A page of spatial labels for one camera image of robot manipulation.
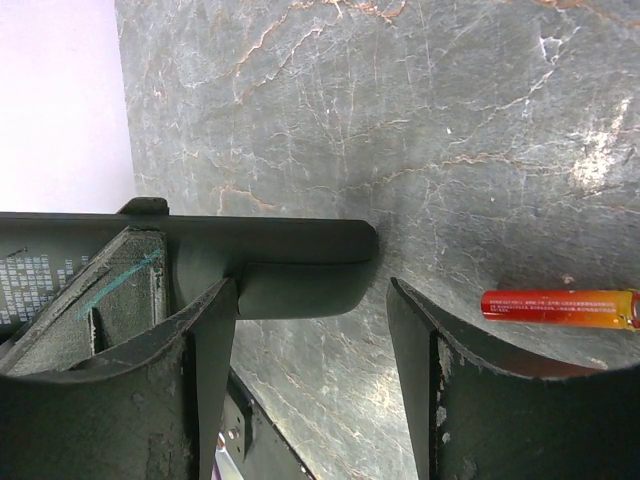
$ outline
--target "battery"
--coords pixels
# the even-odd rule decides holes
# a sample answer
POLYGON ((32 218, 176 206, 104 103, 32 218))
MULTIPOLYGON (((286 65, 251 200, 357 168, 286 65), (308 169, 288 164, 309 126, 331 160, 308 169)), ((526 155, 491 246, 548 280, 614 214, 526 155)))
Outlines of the battery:
POLYGON ((482 296, 481 309, 492 321, 640 329, 635 290, 491 290, 482 296))

